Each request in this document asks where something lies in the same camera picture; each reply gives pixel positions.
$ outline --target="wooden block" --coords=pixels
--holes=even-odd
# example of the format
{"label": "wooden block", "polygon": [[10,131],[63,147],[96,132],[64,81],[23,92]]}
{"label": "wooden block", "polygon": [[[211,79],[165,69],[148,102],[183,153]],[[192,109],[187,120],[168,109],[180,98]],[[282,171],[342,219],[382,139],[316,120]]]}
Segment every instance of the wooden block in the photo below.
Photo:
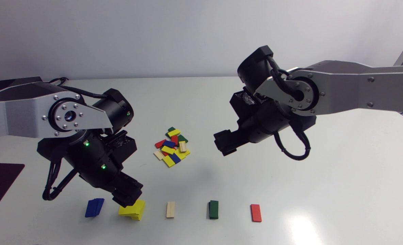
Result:
{"label": "wooden block", "polygon": [[165,164],[167,164],[168,167],[175,166],[175,163],[174,163],[174,161],[171,159],[170,156],[164,157],[163,160],[164,160]]}
{"label": "wooden block", "polygon": [[173,155],[170,155],[170,158],[173,160],[174,163],[180,163],[180,158],[174,153]]}
{"label": "wooden block", "polygon": [[252,209],[252,219],[253,222],[262,222],[262,216],[260,215],[260,206],[259,204],[250,205]]}
{"label": "wooden block", "polygon": [[180,152],[186,152],[186,143],[185,143],[185,141],[179,141],[179,149],[180,149]]}
{"label": "wooden block", "polygon": [[163,147],[161,148],[161,151],[166,152],[166,153],[168,153],[168,154],[173,154],[173,153],[176,151],[176,149],[170,148],[170,147],[168,147],[168,146],[163,146]]}
{"label": "wooden block", "polygon": [[184,160],[186,158],[186,155],[184,153],[181,153],[180,150],[176,150],[174,154],[176,154],[180,158],[180,160]]}
{"label": "wooden block", "polygon": [[120,206],[118,214],[121,216],[134,216],[139,215],[144,210],[145,201],[138,199],[132,206]]}
{"label": "wooden block", "polygon": [[175,206],[176,206],[176,202],[174,202],[174,201],[167,202],[166,218],[174,218]]}
{"label": "wooden block", "polygon": [[179,145],[179,143],[177,141],[177,135],[172,136],[172,142],[174,142],[176,144],[176,146]]}
{"label": "wooden block", "polygon": [[153,153],[159,160],[162,160],[165,156],[162,154],[160,150],[157,150]]}
{"label": "wooden block", "polygon": [[185,141],[185,143],[188,143],[188,140],[181,134],[177,136],[177,141]]}
{"label": "wooden block", "polygon": [[218,201],[209,202],[209,219],[218,219]]}
{"label": "wooden block", "polygon": [[169,137],[180,134],[180,130],[173,130],[167,133]]}
{"label": "wooden block", "polygon": [[172,148],[172,147],[176,146],[176,143],[174,143],[173,141],[164,141],[164,143],[162,145]]}
{"label": "wooden block", "polygon": [[163,141],[159,141],[158,143],[155,144],[156,148],[160,148],[162,146],[162,144],[165,142],[166,140]]}

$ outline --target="green wooden block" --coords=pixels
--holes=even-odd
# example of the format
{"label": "green wooden block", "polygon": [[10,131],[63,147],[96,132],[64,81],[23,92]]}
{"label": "green wooden block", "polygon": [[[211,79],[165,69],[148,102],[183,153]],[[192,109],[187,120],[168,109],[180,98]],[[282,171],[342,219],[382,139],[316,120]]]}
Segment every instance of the green wooden block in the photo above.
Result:
{"label": "green wooden block", "polygon": [[188,140],[181,134],[177,136],[177,141],[185,141],[185,143],[188,143]]}
{"label": "green wooden block", "polygon": [[209,202],[209,219],[218,219],[218,201]]}

